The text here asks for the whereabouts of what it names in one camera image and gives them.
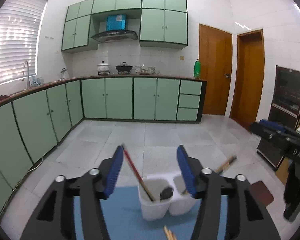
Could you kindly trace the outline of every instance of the white container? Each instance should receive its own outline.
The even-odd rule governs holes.
[[[175,198],[171,201],[169,213],[172,216],[186,214],[190,211],[198,199],[194,199],[189,193],[182,194],[182,192],[186,189],[186,184],[181,174],[175,176],[173,178],[173,182],[177,190],[173,191]]]
[[[190,194],[181,194],[186,185],[180,171],[148,175],[143,181],[156,199],[155,202],[151,202],[141,185],[138,185],[142,217],[147,221],[162,219],[167,210],[172,216],[183,215],[199,201]],[[168,186],[173,188],[173,195],[170,199],[160,202],[160,192]]]
[[[160,201],[160,192],[165,187],[170,186],[169,182],[163,178],[143,179],[143,181],[156,200],[155,202],[152,202],[141,185],[138,184],[143,219],[153,221],[163,218],[169,208],[170,199]]]

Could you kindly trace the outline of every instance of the bottle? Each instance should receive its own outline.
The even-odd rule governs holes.
[[[200,69],[201,69],[201,63],[197,59],[197,61],[194,63],[194,74],[193,74],[194,78],[196,78],[196,79],[200,78]]]

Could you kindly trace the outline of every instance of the chopstick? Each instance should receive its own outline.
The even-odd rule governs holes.
[[[141,178],[141,176],[140,176],[137,168],[134,166],[134,164],[133,164],[133,162],[132,162],[132,160],[131,160],[131,158],[129,156],[129,153],[128,153],[128,151],[127,151],[126,146],[124,145],[124,143],[121,145],[121,147],[123,149],[124,155],[127,158],[129,166],[132,169],[134,175],[136,176],[137,180],[139,181],[140,185],[142,186],[142,188],[144,189],[144,191],[146,192],[146,194],[148,195],[148,197],[150,198],[150,200],[152,202],[154,202],[155,201],[154,196],[151,194],[150,190],[148,189],[148,187],[146,186],[146,184],[143,182],[143,180],[142,180],[142,178]]]

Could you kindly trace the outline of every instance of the wooden countertop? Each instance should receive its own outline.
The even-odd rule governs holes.
[[[96,79],[96,78],[119,78],[119,77],[142,77],[142,78],[153,77],[153,78],[168,78],[168,79],[181,79],[181,80],[206,82],[206,80],[195,79],[195,78],[190,78],[190,77],[163,76],[163,75],[138,75],[138,74],[124,75],[124,74],[122,74],[122,75],[82,76],[82,77],[66,78],[66,79],[62,79],[62,80],[45,83],[40,86],[31,87],[29,89],[25,89],[20,92],[11,94],[11,95],[9,95],[9,97],[0,101],[0,106],[10,103],[11,101],[16,100],[18,98],[33,94],[35,92],[39,92],[39,91],[42,91],[42,90],[45,90],[45,89],[48,89],[51,87],[62,85],[62,84],[65,84],[65,83],[68,83],[71,81],[84,80],[84,79]]]

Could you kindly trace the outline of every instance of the window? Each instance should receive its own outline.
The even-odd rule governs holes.
[[[21,79],[25,60],[37,74],[37,48],[47,0],[6,0],[0,9],[0,85]]]

